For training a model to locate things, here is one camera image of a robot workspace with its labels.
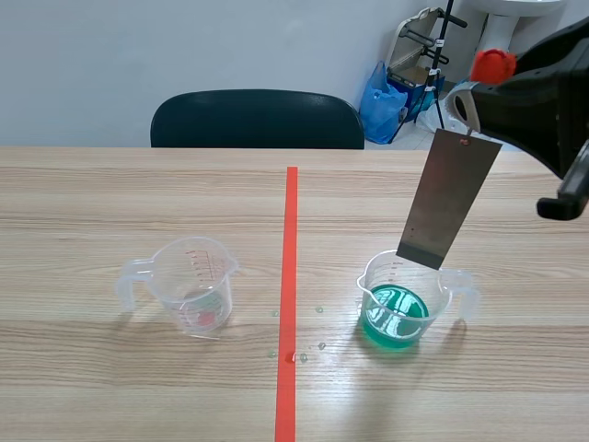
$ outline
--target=green liquid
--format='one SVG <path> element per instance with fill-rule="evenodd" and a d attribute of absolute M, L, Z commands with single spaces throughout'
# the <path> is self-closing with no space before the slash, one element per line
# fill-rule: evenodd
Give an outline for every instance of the green liquid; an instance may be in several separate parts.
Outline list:
<path fill-rule="evenodd" d="M 378 302 L 401 316 L 426 318 L 429 316 L 425 303 L 413 292 L 400 285 L 380 285 L 372 290 Z M 404 320 L 385 312 L 370 298 L 362 313 L 366 335 L 385 347 L 408 347 L 422 337 L 427 321 Z"/>

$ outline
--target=blue plastic bag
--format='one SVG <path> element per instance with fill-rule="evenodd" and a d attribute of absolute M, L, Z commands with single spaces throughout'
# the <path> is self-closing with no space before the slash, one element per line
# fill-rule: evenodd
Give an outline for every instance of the blue plastic bag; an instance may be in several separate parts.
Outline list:
<path fill-rule="evenodd" d="M 385 63 L 379 62 L 366 84 L 360 118 L 367 140 L 384 145 L 390 141 L 398 127 L 398 115 L 405 106 L 407 94 L 401 94 L 387 83 Z"/>

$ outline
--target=white sink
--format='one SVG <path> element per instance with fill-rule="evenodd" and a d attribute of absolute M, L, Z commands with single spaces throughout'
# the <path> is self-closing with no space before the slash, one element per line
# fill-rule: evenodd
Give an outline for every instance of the white sink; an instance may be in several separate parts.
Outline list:
<path fill-rule="evenodd" d="M 520 17 L 539 17 L 550 14 L 564 5 L 566 0 L 469 0 L 482 12 L 489 14 L 487 28 L 482 35 L 479 50 L 509 50 L 515 25 Z"/>

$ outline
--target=wooden table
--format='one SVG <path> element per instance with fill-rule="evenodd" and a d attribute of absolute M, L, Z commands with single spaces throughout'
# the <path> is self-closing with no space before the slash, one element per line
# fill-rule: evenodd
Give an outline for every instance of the wooden table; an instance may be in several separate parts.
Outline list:
<path fill-rule="evenodd" d="M 299 167 L 297 440 L 582 441 L 589 224 L 540 219 L 558 181 L 501 154 L 446 267 L 483 293 L 404 354 L 355 325 L 355 278 L 394 248 L 424 152 L 0 150 L 0 440 L 270 442 L 285 169 Z M 238 258 L 224 339 L 180 334 L 120 266 L 205 235 Z M 323 313 L 317 313 L 322 307 Z M 319 350 L 318 344 L 326 347 Z"/>

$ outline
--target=empty measuring cup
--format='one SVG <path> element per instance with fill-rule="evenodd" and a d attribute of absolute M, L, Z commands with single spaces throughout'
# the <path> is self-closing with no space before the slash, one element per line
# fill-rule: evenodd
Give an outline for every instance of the empty measuring cup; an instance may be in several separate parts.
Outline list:
<path fill-rule="evenodd" d="M 220 242 L 182 238 L 152 258 L 127 262 L 116 292 L 123 308 L 134 310 L 133 282 L 144 282 L 182 330 L 206 335 L 231 313 L 229 276 L 236 269 L 236 260 Z"/>
<path fill-rule="evenodd" d="M 470 273 L 436 271 L 396 252 L 378 253 L 357 281 L 364 294 L 360 322 L 368 337 L 388 347 L 412 345 L 458 294 L 462 295 L 460 317 L 473 316 L 479 291 Z"/>

